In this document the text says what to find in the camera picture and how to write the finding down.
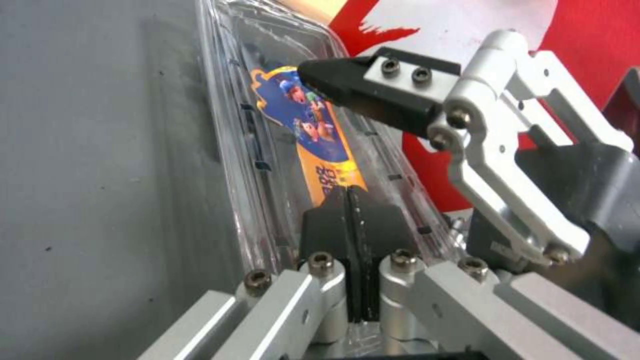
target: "black screw head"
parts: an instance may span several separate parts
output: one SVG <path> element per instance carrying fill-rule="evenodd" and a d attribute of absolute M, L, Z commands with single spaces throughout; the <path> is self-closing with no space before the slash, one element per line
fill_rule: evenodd
<path fill-rule="evenodd" d="M 400 71 L 400 61 L 396 58 L 386 59 L 380 69 L 386 78 L 392 78 Z"/>
<path fill-rule="evenodd" d="M 314 252 L 308 259 L 309 273 L 316 277 L 325 277 L 333 272 L 333 256 L 325 251 Z"/>
<path fill-rule="evenodd" d="M 255 269 L 244 276 L 244 288 L 253 297 L 262 296 L 271 286 L 271 274 L 265 269 Z"/>
<path fill-rule="evenodd" d="M 443 134 L 437 134 L 429 139 L 429 144 L 437 151 L 444 151 L 449 147 L 449 141 Z"/>
<path fill-rule="evenodd" d="M 411 73 L 411 80 L 417 86 L 425 86 L 431 83 L 431 78 L 433 77 L 433 73 L 430 69 L 425 67 L 417 67 Z"/>
<path fill-rule="evenodd" d="M 411 272 L 418 263 L 418 257 L 406 249 L 397 249 L 391 253 L 391 268 L 398 272 Z"/>
<path fill-rule="evenodd" d="M 466 129 L 471 123 L 471 115 L 463 109 L 454 109 L 447 114 L 447 123 L 456 129 Z"/>

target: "metal pivot joint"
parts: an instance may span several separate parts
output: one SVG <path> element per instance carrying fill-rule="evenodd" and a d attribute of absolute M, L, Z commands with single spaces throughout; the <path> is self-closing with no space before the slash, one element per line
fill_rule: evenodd
<path fill-rule="evenodd" d="M 428 338 L 405 305 L 415 274 L 424 269 L 422 260 L 406 249 L 397 249 L 380 262 L 380 329 L 386 336 L 400 341 Z"/>
<path fill-rule="evenodd" d="M 346 271 L 331 254 L 319 251 L 311 254 L 300 272 L 309 273 L 320 283 L 321 309 L 324 318 L 312 343 L 334 343 L 347 332 L 349 325 Z"/>

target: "clear plastic clamshell package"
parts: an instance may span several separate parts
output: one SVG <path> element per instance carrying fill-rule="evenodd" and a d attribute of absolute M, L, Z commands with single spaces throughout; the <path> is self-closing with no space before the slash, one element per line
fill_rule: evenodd
<path fill-rule="evenodd" d="M 346 56 L 329 29 L 270 1 L 196 3 L 209 102 L 246 271 L 295 268 L 310 229 L 305 218 L 322 221 L 305 214 L 332 201 L 338 186 L 397 210 L 425 262 L 458 258 L 444 220 L 389 130 L 301 85 L 296 66 L 302 61 Z"/>

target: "machine part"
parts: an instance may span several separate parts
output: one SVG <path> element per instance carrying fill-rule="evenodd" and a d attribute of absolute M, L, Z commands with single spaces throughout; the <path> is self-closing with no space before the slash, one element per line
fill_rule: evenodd
<path fill-rule="evenodd" d="M 417 272 L 408 309 L 446 351 L 490 359 L 579 359 L 451 262 Z"/>
<path fill-rule="evenodd" d="M 324 315 L 320 282 L 284 270 L 213 359 L 299 359 Z"/>
<path fill-rule="evenodd" d="M 502 33 L 507 33 L 504 37 L 511 40 L 503 41 Z M 543 250 L 549 243 L 557 243 L 567 248 L 571 257 L 577 258 L 584 253 L 588 235 L 564 219 L 513 164 L 513 154 L 518 145 L 517 133 L 523 127 L 539 135 L 534 136 L 534 140 L 540 146 L 566 145 L 571 141 L 536 99 L 516 98 L 506 89 L 511 84 L 511 78 L 517 82 L 517 78 L 522 76 L 519 72 L 525 72 L 532 65 L 526 62 L 523 67 L 516 68 L 514 65 L 514 58 L 529 56 L 520 34 L 512 31 L 497 34 L 499 36 L 494 33 L 487 38 L 476 54 L 475 62 L 472 60 L 461 78 L 456 76 L 459 72 L 447 71 L 450 70 L 447 66 L 425 65 L 425 61 L 437 62 L 431 58 L 393 49 L 378 51 L 367 59 L 309 61 L 301 65 L 300 69 L 304 71 L 300 75 L 303 82 L 312 88 L 331 98 L 338 98 L 338 103 L 385 124 L 430 139 L 437 149 L 446 147 L 450 150 L 451 182 L 505 234 L 517 253 L 548 266 L 551 261 L 543 255 Z M 507 46 L 504 51 L 492 48 L 495 45 L 501 49 L 503 43 Z M 393 79 L 385 78 L 378 70 L 382 62 L 391 57 L 399 59 L 403 68 L 403 73 Z M 358 78 L 363 67 L 368 67 L 364 81 Z M 417 88 L 413 85 L 404 70 L 417 67 L 431 68 L 433 81 L 437 81 L 438 86 Z M 361 92 L 367 95 L 354 95 Z M 420 98 L 435 104 L 420 103 Z M 446 113 L 453 115 L 449 116 L 449 121 L 456 127 L 450 126 L 447 117 L 442 116 L 437 106 L 441 103 L 445 104 Z M 478 106 L 486 109 L 487 114 L 479 113 Z M 469 131 L 457 127 L 469 128 Z M 487 133 L 483 130 L 485 128 L 493 130 Z M 470 137 L 479 132 L 490 134 L 492 140 L 488 141 L 484 135 L 476 135 L 483 142 L 470 141 Z M 482 149 L 476 149 L 479 146 L 486 147 L 486 156 L 479 156 L 484 154 Z"/>
<path fill-rule="evenodd" d="M 466 129 L 471 123 L 471 115 L 464 109 L 455 108 L 447 114 L 447 123 L 456 129 Z"/>
<path fill-rule="evenodd" d="M 617 147 L 577 143 L 555 149 L 520 151 L 516 163 L 574 224 L 591 237 L 603 233 L 618 251 L 640 249 L 640 161 Z M 467 251 L 492 268 L 521 272 L 527 265 L 517 249 L 486 219 L 474 212 Z"/>
<path fill-rule="evenodd" d="M 449 93 L 449 91 L 451 91 L 453 86 L 456 84 L 456 81 L 458 80 L 457 74 L 451 74 L 450 72 L 440 70 L 437 67 L 431 67 L 430 81 L 433 84 L 437 84 L 438 86 L 415 86 L 413 73 L 416 70 L 425 69 L 425 66 L 421 66 L 419 63 L 402 61 L 401 59 L 400 64 L 403 71 L 399 72 L 399 74 L 393 78 L 388 78 L 381 74 L 380 71 L 376 71 L 378 66 L 381 66 L 381 64 L 384 64 L 388 60 L 388 55 L 384 55 L 384 53 L 379 55 L 373 62 L 371 68 L 364 74 L 364 79 L 370 84 L 393 86 L 393 88 L 404 92 L 403 95 L 405 97 L 410 97 L 412 93 L 417 93 L 419 96 L 425 99 L 440 103 L 443 99 L 446 98 L 447 94 Z M 428 126 L 433 120 L 434 117 L 429 116 L 429 113 L 424 114 L 423 112 L 421 123 L 423 131 L 424 128 Z"/>
<path fill-rule="evenodd" d="M 265 269 L 255 269 L 244 276 L 244 288 L 247 294 L 261 297 L 271 286 L 271 274 Z"/>
<path fill-rule="evenodd" d="M 564 265 L 569 262 L 569 252 L 557 245 L 549 245 L 544 251 L 545 258 L 551 260 L 553 265 Z"/>
<path fill-rule="evenodd" d="M 453 241 L 455 246 L 465 249 L 467 244 L 465 243 L 465 233 L 464 230 L 465 219 L 457 218 L 451 222 L 451 228 L 449 229 L 449 237 Z"/>
<path fill-rule="evenodd" d="M 379 203 L 357 186 L 333 188 L 303 218 L 300 258 L 323 251 L 344 264 L 352 322 L 378 321 L 378 265 L 398 247 L 418 253 L 401 209 Z"/>
<path fill-rule="evenodd" d="M 429 144 L 431 144 L 431 147 L 436 149 L 437 151 L 444 151 L 449 147 L 449 141 L 444 134 L 436 134 L 432 136 L 429 139 Z"/>
<path fill-rule="evenodd" d="M 417 67 L 411 73 L 411 80 L 415 86 L 427 86 L 431 84 L 431 78 L 433 77 L 431 70 L 425 67 Z"/>
<path fill-rule="evenodd" d="M 210 359 L 246 312 L 233 296 L 209 290 L 138 359 Z"/>
<path fill-rule="evenodd" d="M 325 251 L 318 251 L 307 260 L 308 272 L 316 277 L 326 277 L 333 273 L 333 256 Z"/>
<path fill-rule="evenodd" d="M 518 129 L 514 124 L 505 122 L 496 112 L 498 110 L 496 104 L 500 102 L 501 94 L 505 91 L 510 91 L 517 101 L 524 101 L 547 98 L 548 95 L 553 97 L 554 92 L 551 90 L 556 89 L 562 92 L 566 89 L 566 84 L 559 82 L 559 78 L 553 78 L 553 72 L 552 77 L 548 79 L 541 77 L 539 73 L 536 74 L 537 69 L 542 70 L 545 66 L 554 66 L 558 72 L 562 67 L 557 58 L 545 57 L 544 52 L 531 58 L 526 40 L 521 34 L 513 31 L 495 31 L 484 40 L 444 102 L 445 111 L 448 113 L 460 106 L 471 113 L 471 122 L 467 129 L 472 141 L 464 148 L 465 159 L 487 180 L 512 213 L 505 217 L 500 213 L 501 209 L 493 209 L 493 211 L 500 213 L 511 227 L 522 229 L 522 225 L 525 225 L 522 229 L 525 241 L 515 238 L 510 240 L 517 242 L 516 246 L 519 250 L 524 250 L 526 257 L 539 263 L 549 263 L 542 254 L 548 244 L 564 247 L 571 258 L 579 258 L 584 254 L 589 241 L 588 234 L 568 221 L 517 167 L 513 156 L 518 147 Z M 584 97 L 588 104 L 580 103 L 580 105 L 595 109 L 593 103 L 588 101 L 577 85 L 572 90 L 570 94 L 564 95 L 571 95 L 576 99 Z M 553 108 L 556 113 L 559 110 L 575 109 L 570 102 L 565 105 Z M 600 127 L 608 126 L 606 120 L 597 111 L 596 114 L 589 111 L 583 114 L 602 119 L 604 124 Z M 581 120 L 585 124 L 599 121 L 584 117 L 573 120 L 576 122 Z M 602 140 L 622 142 L 623 139 L 620 136 L 613 136 L 617 132 L 612 127 L 608 127 L 603 129 L 603 134 L 611 134 L 611 136 L 604 136 Z"/>
<path fill-rule="evenodd" d="M 402 66 L 392 79 L 380 70 L 389 58 L 398 59 Z M 430 69 L 438 86 L 415 86 L 411 74 L 417 67 Z M 460 65 L 381 47 L 370 57 L 305 61 L 298 74 L 305 86 L 336 105 L 427 138 L 426 128 L 441 112 Z"/>
<path fill-rule="evenodd" d="M 428 340 L 426 330 L 405 305 L 415 273 L 424 269 L 422 260 L 404 249 L 380 262 L 380 329 L 384 335 L 400 341 Z"/>
<path fill-rule="evenodd" d="M 398 74 L 400 71 L 400 61 L 396 58 L 386 59 L 381 65 L 380 69 L 382 70 L 382 74 L 386 78 L 392 78 Z"/>
<path fill-rule="evenodd" d="M 489 266 L 480 258 L 469 256 L 460 259 L 458 267 L 477 282 L 483 282 L 489 272 Z"/>
<path fill-rule="evenodd" d="M 329 344 L 343 338 L 349 326 L 344 265 L 327 252 L 315 252 L 300 267 L 300 272 L 311 274 L 320 282 L 321 311 L 325 316 L 312 343 Z"/>
<path fill-rule="evenodd" d="M 390 255 L 391 268 L 395 272 L 415 272 L 418 256 L 407 249 L 396 249 Z"/>
<path fill-rule="evenodd" d="M 536 273 L 515 277 L 494 292 L 585 359 L 636 359 L 640 334 Z"/>
<path fill-rule="evenodd" d="M 640 67 L 629 69 L 602 114 L 633 139 L 634 154 L 640 156 Z"/>

